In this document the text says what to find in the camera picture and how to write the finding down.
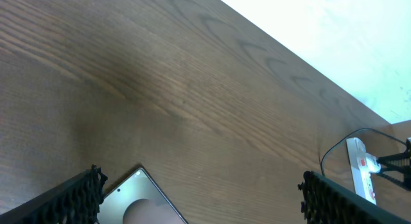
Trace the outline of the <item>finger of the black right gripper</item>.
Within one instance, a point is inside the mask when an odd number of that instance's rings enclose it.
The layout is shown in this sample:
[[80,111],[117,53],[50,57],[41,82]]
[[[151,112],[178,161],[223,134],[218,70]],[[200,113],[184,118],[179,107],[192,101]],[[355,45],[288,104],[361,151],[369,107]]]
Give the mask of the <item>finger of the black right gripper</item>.
[[401,187],[402,189],[406,191],[410,190],[410,175],[409,174],[403,175],[402,181],[395,179],[394,177],[388,176],[384,173],[377,173],[376,175],[392,182],[393,184]]
[[410,152],[403,152],[385,157],[379,157],[377,162],[388,168],[409,168]]

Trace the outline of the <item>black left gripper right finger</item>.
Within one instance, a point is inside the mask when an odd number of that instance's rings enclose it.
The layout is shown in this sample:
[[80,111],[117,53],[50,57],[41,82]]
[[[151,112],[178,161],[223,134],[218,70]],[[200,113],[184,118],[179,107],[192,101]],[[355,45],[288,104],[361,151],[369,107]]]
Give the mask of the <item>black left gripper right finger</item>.
[[314,171],[305,171],[301,213],[307,223],[409,224]]

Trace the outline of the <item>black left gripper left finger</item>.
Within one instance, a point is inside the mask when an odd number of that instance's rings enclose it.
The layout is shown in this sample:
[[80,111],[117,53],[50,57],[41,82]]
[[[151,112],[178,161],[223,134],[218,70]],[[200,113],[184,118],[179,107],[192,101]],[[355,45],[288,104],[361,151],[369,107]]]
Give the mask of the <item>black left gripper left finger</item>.
[[1,215],[1,224],[98,223],[108,177],[95,165]]

